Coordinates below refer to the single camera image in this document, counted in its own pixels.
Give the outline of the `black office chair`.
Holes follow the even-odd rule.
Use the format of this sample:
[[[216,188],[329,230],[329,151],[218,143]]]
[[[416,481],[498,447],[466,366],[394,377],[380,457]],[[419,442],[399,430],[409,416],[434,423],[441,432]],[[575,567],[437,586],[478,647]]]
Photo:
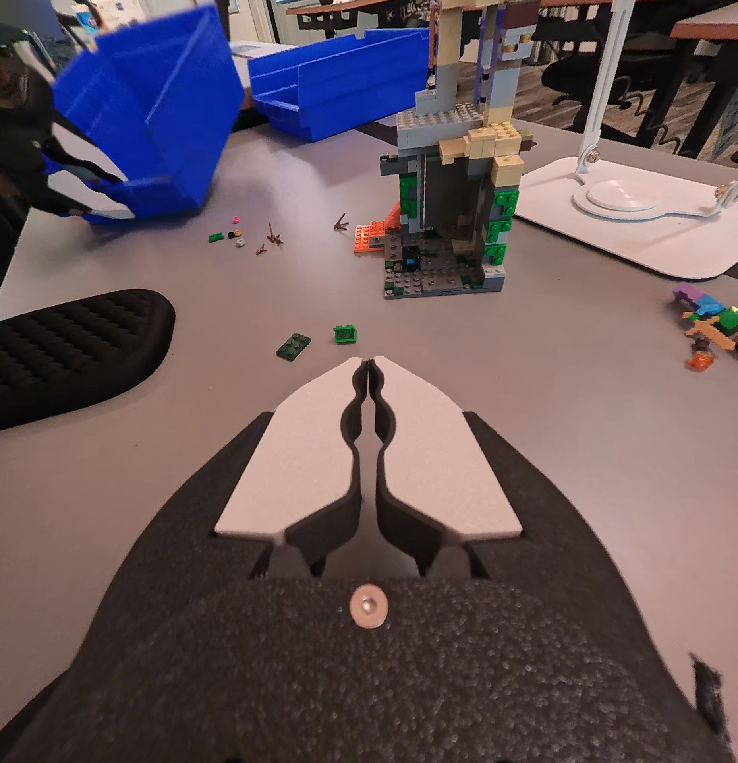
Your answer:
[[[601,58],[601,52],[575,52],[552,62],[541,75],[541,84],[560,94],[553,105],[562,101],[577,101],[581,104],[567,128],[569,131],[581,133],[585,128]],[[646,78],[643,77],[646,73],[641,67],[641,61],[622,55],[608,104],[621,109],[630,108],[629,94],[649,89]]]

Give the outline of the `toy brick castle model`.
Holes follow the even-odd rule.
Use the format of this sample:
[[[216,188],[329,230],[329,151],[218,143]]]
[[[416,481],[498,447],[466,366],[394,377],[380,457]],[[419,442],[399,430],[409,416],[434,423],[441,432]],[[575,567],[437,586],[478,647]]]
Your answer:
[[[512,122],[519,73],[541,2],[432,2],[433,84],[396,116],[399,201],[355,230],[355,254],[383,253],[387,301],[495,294],[506,281],[522,154],[532,132]]]

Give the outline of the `pile of colourful loose bricks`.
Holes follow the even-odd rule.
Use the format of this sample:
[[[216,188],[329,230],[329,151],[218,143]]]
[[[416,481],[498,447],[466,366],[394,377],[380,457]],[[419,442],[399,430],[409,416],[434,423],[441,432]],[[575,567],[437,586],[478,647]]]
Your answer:
[[[694,372],[707,370],[717,358],[716,350],[738,356],[737,307],[727,307],[688,282],[678,284],[672,296],[683,307],[683,333],[691,341],[686,368]]]

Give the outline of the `black wrist rest cushion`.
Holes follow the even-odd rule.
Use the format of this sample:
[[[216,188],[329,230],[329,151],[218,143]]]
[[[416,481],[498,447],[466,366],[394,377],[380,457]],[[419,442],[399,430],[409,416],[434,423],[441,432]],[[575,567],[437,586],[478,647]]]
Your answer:
[[[128,289],[0,321],[0,431],[78,411],[139,385],[161,365],[175,311]]]

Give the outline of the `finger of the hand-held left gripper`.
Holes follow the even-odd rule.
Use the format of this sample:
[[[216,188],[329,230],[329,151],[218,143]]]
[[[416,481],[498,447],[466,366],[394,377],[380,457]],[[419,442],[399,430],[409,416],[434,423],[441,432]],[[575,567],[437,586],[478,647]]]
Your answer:
[[[46,157],[83,182],[94,186],[99,186],[102,183],[119,185],[123,182],[118,176],[105,172],[96,163],[71,155],[53,134],[46,138]]]
[[[50,186],[50,190],[61,199],[62,216],[92,215],[105,220],[126,221],[135,219],[135,214],[123,205],[88,186]]]

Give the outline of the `wooden far table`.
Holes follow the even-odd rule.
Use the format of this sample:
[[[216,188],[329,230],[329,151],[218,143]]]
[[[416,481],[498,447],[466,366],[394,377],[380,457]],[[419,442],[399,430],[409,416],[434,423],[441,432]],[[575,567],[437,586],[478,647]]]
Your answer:
[[[358,14],[377,17],[379,29],[426,27],[429,21],[421,16],[429,12],[431,1],[334,1],[319,2],[285,10],[297,19],[301,31],[322,31],[330,39],[338,31],[357,28]]]

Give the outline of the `wooden white book stand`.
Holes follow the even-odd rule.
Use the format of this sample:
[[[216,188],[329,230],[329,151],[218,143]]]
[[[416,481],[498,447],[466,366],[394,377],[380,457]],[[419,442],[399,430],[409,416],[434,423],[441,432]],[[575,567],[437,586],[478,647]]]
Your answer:
[[[654,272],[713,279],[738,262],[738,179],[709,185],[601,160],[603,115],[634,9],[612,3],[577,159],[525,174],[517,215]]]

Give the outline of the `blue plastic storage bin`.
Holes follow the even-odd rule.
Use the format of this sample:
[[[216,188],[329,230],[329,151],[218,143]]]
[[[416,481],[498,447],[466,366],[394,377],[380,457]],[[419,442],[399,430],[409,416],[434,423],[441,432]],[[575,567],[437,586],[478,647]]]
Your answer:
[[[259,114],[317,141],[412,108],[429,68],[427,28],[374,29],[249,61]]]
[[[136,217],[203,205],[244,101],[215,5],[99,37],[52,86],[54,104],[117,166]]]

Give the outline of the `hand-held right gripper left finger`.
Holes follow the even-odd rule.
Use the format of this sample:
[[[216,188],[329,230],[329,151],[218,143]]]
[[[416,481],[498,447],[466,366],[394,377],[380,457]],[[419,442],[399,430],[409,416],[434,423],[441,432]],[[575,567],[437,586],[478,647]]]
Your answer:
[[[349,359],[274,411],[215,525],[223,539],[260,541],[303,556],[312,577],[355,535],[361,517],[367,362]]]

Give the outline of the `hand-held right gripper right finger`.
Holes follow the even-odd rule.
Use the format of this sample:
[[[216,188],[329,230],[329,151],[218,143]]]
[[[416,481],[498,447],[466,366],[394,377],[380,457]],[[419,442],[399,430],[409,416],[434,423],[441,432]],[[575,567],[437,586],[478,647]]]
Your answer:
[[[462,409],[384,356],[371,360],[376,514],[421,575],[444,546],[514,539],[522,525]]]

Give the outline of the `grey side desk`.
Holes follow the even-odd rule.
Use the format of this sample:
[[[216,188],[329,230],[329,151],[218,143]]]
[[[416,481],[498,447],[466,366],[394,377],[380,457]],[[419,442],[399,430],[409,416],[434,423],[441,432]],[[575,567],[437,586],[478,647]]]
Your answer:
[[[679,149],[696,159],[738,89],[738,2],[677,22],[670,37],[721,44],[708,73],[714,87]]]

